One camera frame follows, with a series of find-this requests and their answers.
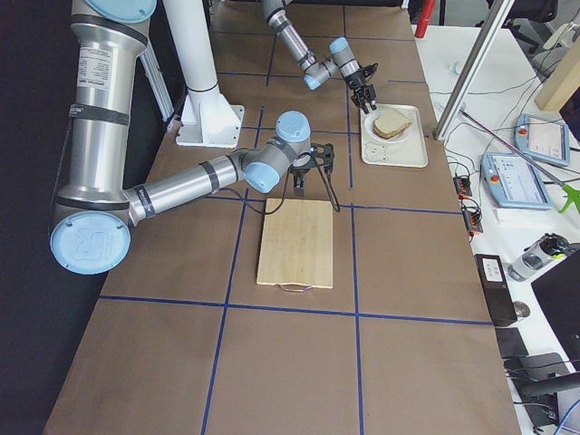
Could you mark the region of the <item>white round plate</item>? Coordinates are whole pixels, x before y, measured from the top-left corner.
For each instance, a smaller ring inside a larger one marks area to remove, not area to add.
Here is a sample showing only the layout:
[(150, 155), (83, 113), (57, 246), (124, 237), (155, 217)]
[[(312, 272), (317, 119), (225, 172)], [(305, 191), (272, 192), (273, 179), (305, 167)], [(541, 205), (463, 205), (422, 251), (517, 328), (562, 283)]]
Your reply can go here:
[(376, 118), (378, 118), (381, 114), (383, 114), (385, 111), (387, 111), (389, 109), (391, 109), (391, 108), (387, 108), (387, 109), (380, 110), (380, 111), (375, 111), (374, 113), (372, 113), (371, 115), (369, 115), (367, 117), (366, 121), (365, 121), (366, 122), (367, 131), (369, 131), (369, 132), (373, 133), (375, 136), (377, 136), (373, 132), (373, 123), (374, 123), (374, 121), (375, 121)]

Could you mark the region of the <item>brown top bread slice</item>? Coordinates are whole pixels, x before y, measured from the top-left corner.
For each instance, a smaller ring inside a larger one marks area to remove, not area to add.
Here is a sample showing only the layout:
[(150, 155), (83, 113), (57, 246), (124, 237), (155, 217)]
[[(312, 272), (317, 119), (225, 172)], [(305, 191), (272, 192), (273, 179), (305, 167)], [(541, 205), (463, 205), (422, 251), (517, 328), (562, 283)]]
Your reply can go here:
[(411, 125), (411, 121), (397, 110), (389, 109), (375, 119), (373, 127), (382, 131), (404, 129)]

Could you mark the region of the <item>cream bear tray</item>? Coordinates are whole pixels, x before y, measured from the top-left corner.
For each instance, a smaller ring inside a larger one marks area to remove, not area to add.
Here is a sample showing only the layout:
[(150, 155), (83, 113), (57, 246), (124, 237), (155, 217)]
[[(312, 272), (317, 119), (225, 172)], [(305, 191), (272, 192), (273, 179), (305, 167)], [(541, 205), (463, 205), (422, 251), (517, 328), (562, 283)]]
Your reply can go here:
[[(382, 140), (367, 131), (366, 119), (375, 111), (397, 109), (412, 122), (410, 130), (397, 140)], [(360, 111), (360, 134), (362, 161), (370, 165), (408, 168), (424, 168), (428, 165), (428, 154), (421, 127), (419, 110), (412, 105), (377, 104), (377, 109), (365, 114)]]

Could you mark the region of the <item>wooden cutting board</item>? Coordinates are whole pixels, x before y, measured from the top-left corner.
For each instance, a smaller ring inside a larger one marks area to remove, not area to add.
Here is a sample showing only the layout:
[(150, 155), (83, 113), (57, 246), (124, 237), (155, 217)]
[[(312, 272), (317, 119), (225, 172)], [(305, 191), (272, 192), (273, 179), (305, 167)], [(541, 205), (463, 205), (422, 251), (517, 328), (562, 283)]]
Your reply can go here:
[(256, 282), (296, 291), (331, 289), (333, 208), (328, 201), (269, 198)]

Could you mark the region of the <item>red cylinder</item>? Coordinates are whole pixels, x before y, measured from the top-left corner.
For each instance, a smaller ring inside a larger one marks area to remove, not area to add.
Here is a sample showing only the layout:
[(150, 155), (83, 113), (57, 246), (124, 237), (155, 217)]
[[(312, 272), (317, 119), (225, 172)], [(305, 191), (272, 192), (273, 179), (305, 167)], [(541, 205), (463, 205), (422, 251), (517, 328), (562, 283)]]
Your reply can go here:
[(414, 36), (416, 38), (421, 39), (425, 36), (436, 3), (437, 3), (436, 0), (423, 1), (420, 11), (420, 18), (418, 20), (418, 23), (416, 24), (416, 30), (414, 33)]

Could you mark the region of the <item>orange black connector block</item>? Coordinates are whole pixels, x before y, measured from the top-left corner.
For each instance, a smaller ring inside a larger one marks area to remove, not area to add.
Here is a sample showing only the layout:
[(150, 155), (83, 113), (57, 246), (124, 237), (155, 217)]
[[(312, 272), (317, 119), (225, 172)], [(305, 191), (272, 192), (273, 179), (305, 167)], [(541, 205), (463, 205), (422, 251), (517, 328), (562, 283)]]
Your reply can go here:
[(458, 198), (471, 198), (471, 182), (469, 176), (455, 176), (453, 178), (453, 184), (456, 189)]

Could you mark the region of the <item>near teach pendant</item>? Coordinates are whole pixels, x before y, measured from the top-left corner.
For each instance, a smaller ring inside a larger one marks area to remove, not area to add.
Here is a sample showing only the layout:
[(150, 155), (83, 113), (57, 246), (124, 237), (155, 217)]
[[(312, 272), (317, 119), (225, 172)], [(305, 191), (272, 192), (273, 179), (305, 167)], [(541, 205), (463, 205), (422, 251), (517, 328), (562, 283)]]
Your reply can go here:
[(480, 160), (484, 184), (500, 208), (549, 210), (552, 202), (537, 170), (513, 153), (486, 152)]

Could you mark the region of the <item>teach pendant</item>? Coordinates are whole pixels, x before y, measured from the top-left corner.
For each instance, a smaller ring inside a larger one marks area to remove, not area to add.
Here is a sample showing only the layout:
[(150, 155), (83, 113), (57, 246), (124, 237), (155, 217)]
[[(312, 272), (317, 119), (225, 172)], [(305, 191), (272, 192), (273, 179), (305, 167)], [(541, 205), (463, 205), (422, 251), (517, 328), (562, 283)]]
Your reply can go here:
[(514, 142), (519, 150), (560, 168), (570, 164), (569, 129), (561, 121), (551, 121), (529, 114), (516, 120)]
[(513, 153), (486, 152), (480, 160), (484, 184), (500, 208), (549, 210), (552, 202), (537, 170)]

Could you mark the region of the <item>far teach pendant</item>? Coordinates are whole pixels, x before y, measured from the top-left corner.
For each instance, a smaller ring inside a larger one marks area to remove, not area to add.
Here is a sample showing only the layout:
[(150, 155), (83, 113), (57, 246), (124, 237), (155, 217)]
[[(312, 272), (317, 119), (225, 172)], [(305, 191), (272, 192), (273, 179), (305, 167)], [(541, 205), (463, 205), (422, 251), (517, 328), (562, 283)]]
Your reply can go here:
[(569, 129), (561, 121), (551, 121), (529, 114), (516, 120), (514, 142), (519, 150), (560, 168), (570, 164)]

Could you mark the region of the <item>wooden plank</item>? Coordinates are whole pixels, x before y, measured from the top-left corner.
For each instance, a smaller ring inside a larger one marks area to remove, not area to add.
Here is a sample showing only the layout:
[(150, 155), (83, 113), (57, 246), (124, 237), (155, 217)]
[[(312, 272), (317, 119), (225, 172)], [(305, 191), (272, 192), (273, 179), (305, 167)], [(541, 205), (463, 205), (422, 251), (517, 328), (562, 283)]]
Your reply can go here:
[(578, 89), (579, 55), (579, 40), (576, 40), (535, 98), (541, 111), (559, 111)]

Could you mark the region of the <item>black power box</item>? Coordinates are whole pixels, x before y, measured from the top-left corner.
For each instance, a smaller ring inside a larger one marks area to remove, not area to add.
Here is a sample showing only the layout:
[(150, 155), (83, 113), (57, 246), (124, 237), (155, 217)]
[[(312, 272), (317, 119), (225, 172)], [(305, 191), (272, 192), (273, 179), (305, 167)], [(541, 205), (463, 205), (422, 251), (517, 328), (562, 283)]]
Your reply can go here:
[(499, 256), (476, 254), (474, 258), (491, 321), (499, 327), (512, 325), (517, 315)]

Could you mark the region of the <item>green tipped grabber stick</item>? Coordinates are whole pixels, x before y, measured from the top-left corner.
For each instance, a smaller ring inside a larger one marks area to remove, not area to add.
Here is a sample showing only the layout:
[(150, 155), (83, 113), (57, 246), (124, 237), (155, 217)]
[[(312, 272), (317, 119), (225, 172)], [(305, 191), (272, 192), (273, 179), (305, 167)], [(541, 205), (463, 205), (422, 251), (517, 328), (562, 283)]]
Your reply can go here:
[(528, 165), (530, 165), (533, 168), (536, 168), (537, 170), (539, 170), (542, 174), (544, 174), (548, 179), (550, 179), (552, 182), (554, 182), (555, 184), (557, 184), (557, 186), (559, 186), (567, 194), (567, 201), (564, 204), (563, 208), (559, 210), (559, 213), (560, 214), (564, 213), (570, 207), (571, 204), (575, 204), (575, 207), (576, 207), (577, 211), (580, 212), (580, 198), (579, 198), (579, 191), (577, 189), (573, 188), (569, 184), (566, 184), (563, 180), (561, 180), (561, 179), (557, 178), (556, 176), (554, 176), (547, 169), (545, 169), (545, 168), (541, 167), (540, 165), (538, 165), (537, 163), (535, 163), (534, 160), (531, 157), (527, 156), (525, 153), (523, 153), (517, 147), (511, 145), (509, 142), (507, 142), (506, 140), (504, 140), (503, 138), (501, 138), (500, 136), (498, 136), (491, 128), (489, 128), (486, 125), (482, 124), (480, 121), (478, 121), (475, 118), (473, 118), (470, 114), (466, 113), (463, 110), (460, 110), (459, 112), (465, 118), (467, 118), (468, 120), (474, 122), (477, 126), (479, 126), (480, 128), (482, 128), (485, 132), (489, 133), (494, 140), (499, 141), (500, 143), (502, 143), (503, 145), (505, 145), (507, 148), (509, 148), (511, 151), (513, 151), (514, 153), (516, 153)]

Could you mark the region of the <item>clear water bottle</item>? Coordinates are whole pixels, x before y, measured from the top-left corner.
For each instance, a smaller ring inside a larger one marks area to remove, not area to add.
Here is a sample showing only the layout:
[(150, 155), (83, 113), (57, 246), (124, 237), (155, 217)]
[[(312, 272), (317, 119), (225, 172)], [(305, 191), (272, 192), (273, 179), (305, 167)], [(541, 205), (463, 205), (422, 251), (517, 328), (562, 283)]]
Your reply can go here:
[(579, 250), (578, 243), (570, 243), (556, 233), (545, 233), (534, 244), (524, 249), (523, 254), (507, 268), (510, 277), (522, 282), (553, 260), (571, 256)]

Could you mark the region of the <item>black monitor corner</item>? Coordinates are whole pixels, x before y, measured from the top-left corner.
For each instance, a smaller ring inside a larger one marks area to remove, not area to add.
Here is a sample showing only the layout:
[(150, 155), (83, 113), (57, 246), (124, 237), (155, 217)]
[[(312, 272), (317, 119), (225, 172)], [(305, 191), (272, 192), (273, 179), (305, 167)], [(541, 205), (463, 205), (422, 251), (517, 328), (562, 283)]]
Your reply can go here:
[(559, 342), (579, 370), (579, 253), (541, 275), (532, 289), (548, 326), (540, 326), (531, 343), (538, 350), (554, 351)]

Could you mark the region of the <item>aluminium rail behind pedestal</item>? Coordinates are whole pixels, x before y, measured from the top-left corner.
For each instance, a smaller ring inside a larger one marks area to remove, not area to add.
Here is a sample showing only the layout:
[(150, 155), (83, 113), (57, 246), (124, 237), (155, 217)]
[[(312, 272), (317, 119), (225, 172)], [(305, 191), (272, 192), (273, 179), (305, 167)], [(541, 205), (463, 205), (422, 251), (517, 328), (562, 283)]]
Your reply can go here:
[(174, 106), (152, 42), (148, 43), (146, 50), (140, 55), (140, 61), (158, 104), (161, 118), (164, 122), (170, 121), (173, 117)]

